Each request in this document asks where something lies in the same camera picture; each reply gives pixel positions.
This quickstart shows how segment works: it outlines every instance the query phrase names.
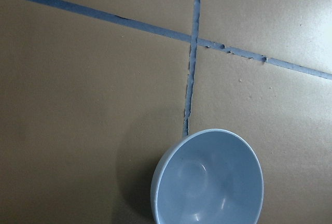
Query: grout line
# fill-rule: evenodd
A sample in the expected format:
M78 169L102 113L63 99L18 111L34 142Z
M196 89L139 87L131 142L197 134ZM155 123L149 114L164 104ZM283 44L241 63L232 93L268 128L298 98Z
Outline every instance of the grout line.
M189 90L187 89L187 95L189 95L190 97L186 97L186 110L185 110L185 120L184 120L184 128L183 128L184 133L188 133L188 130L189 130L188 119L189 119L190 111L191 111L192 86L193 86L193 76L195 73L197 45L204 46L207 48L212 48L212 49L227 52L227 53L233 53L233 54L236 54L236 55L239 55L242 57L246 57L246 58L253 58L254 60L257 60L257 61L263 61L263 62L272 64L272 65L276 65L276 66L280 66L283 68L288 68L288 69L292 69L295 71L299 71L299 72L302 72L305 74L310 74L313 76L318 76L318 77L332 80L332 74L329 74L329 73L321 72L321 71L318 71L315 69L303 67L303 66L300 66L300 65L297 65L294 63L285 62L285 61L278 60L275 58L268 58L265 55L253 53L250 51L246 51L246 50L242 50L242 49L238 49L238 48L234 48L234 47L225 47L225 45L223 45L223 44L216 43L216 42L206 40L206 39L197 38L196 42L195 42L195 39L190 37L190 35L187 35L184 33L168 30L168 29L158 27L155 25L151 25L148 23L143 23L143 22L139 22L139 21L135 21L135 20L131 20L131 19L122 18L120 16L117 16L117 15L114 15L111 13L107 13L104 11L96 10L96 9L85 7L82 5L66 2L63 0L27 0L27 1L55 7L58 9L70 11L70 12L81 14L84 16L104 20L107 22L131 27L131 28L134 28L137 30L150 32L153 34L157 34L157 35L185 41L187 43L191 43L191 52L190 52L190 59L189 59L190 60L189 64L191 65L191 70L189 68L189 72L191 72L192 74L189 74L189 77L190 77L190 79L192 79L192 81L189 81L189 78L188 78L188 86L190 86L190 88L189 88ZM195 0L194 17L196 16L196 18L198 17L198 19L197 19L197 22L194 22L194 19L193 19L192 35L198 34L199 8L200 8L200 2L199 2L199 0L198 1Z
M187 80L185 115L183 121L183 132L182 132L183 137L189 134L189 117L191 114L191 101L193 93L193 84L195 80L195 65L196 65L196 54L197 54L200 9L201 9L201 0L195 0L193 3L193 14L192 14L192 30L191 30L190 55L189 55L189 75Z
M305 74L314 75L314 76L332 80L332 74L329 74L329 73L325 73L325 72L318 71L318 70L308 68L308 67L303 67L303 66L300 66L300 65L297 65L294 63L285 62L285 61L282 61L282 60L279 60L276 58L269 58L266 55L253 53L253 52L246 51L243 49L238 49L238 48L234 48L234 47L225 47L225 45L223 45L223 44L215 43L213 41L209 41L206 39L198 38L198 45L204 46L207 48L211 48L211 49L215 49L215 50L219 50L219 51L226 52L226 53L236 54L236 55L239 55L239 56L245 57L245 58L252 58L256 61L266 62L266 63L272 64L275 66L288 68L288 69L302 72Z
M70 11L73 13L78 13L81 15L104 20L107 22L120 24L123 26L137 29L137 30L146 31L146 32L150 32L150 33L161 35L161 36L166 36L169 38L185 41L187 43L189 43L191 41L190 35L187 35L184 33L168 30L168 29L165 29L162 27L158 27L158 26L151 25L148 23L139 22L136 20L122 18L120 16L117 16L117 15L114 15L111 13L107 13L107 12L104 12L101 10L96 10L96 9L89 8L89 7L86 7L83 5L66 2L63 0L27 0L27 1L32 1L35 3L42 4L42 5L47 5L47 6L55 7L58 9Z

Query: plastic bowl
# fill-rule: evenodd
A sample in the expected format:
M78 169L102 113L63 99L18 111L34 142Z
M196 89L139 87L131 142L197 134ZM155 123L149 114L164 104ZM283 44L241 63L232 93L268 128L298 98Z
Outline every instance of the plastic bowl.
M185 137L160 159L151 185L157 224L257 223L263 176L252 148L210 129Z

